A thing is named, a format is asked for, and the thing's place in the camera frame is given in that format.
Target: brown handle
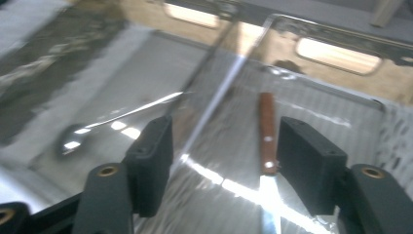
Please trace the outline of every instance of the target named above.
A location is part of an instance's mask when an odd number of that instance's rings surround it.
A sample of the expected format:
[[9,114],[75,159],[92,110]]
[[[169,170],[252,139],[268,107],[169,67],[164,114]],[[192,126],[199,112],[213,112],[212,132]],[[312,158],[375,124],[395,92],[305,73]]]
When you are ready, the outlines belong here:
[[261,142],[261,172],[266,175],[277,173],[277,141],[274,97],[261,93],[259,97],[259,126]]

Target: knife blade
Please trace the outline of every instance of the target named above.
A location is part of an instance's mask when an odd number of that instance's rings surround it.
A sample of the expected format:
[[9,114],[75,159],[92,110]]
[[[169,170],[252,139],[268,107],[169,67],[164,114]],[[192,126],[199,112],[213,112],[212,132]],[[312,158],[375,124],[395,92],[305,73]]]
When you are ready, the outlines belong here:
[[272,93],[261,93],[259,97],[260,128],[260,199],[261,233],[281,234],[279,190],[277,186],[277,141],[275,125],[275,106]]

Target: metal rim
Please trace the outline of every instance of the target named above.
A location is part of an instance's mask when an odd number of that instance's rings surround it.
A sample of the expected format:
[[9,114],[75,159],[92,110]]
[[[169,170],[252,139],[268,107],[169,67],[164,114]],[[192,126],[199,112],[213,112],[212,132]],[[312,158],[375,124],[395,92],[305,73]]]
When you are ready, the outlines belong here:
[[15,210],[12,209],[0,209],[0,225],[6,223],[15,215]]
[[385,175],[381,171],[374,169],[374,168],[362,168],[361,171],[369,177],[373,178],[384,178]]
[[108,166],[108,167],[104,167],[102,169],[99,170],[99,172],[97,173],[98,176],[112,176],[114,174],[116,174],[118,172],[118,168],[117,167],[113,167],[113,166]]

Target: metal spoon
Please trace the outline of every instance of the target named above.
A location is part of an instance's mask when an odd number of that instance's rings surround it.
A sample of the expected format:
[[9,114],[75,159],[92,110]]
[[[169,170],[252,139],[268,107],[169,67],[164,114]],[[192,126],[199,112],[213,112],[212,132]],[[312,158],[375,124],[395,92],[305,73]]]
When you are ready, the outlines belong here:
[[150,107],[153,107],[155,105],[159,105],[162,103],[170,102],[173,98],[176,98],[178,96],[182,95],[182,92],[179,93],[173,93],[171,95],[168,95],[166,97],[162,97],[160,99],[157,99],[155,101],[152,101],[150,103],[147,103],[145,105],[142,105],[138,107],[135,110],[132,110],[128,113],[125,113],[123,115],[117,116],[115,118],[103,121],[103,122],[98,122],[94,124],[89,124],[89,125],[72,125],[66,129],[65,132],[62,133],[60,137],[60,141],[58,142],[57,150],[59,151],[60,154],[62,155],[67,155],[69,153],[74,152],[76,149],[79,148],[79,146],[82,144],[82,142],[85,140],[86,136],[95,128],[106,125],[109,123],[112,123],[116,120],[125,118],[127,116],[130,116],[134,113],[140,112],[142,110],[148,109]]

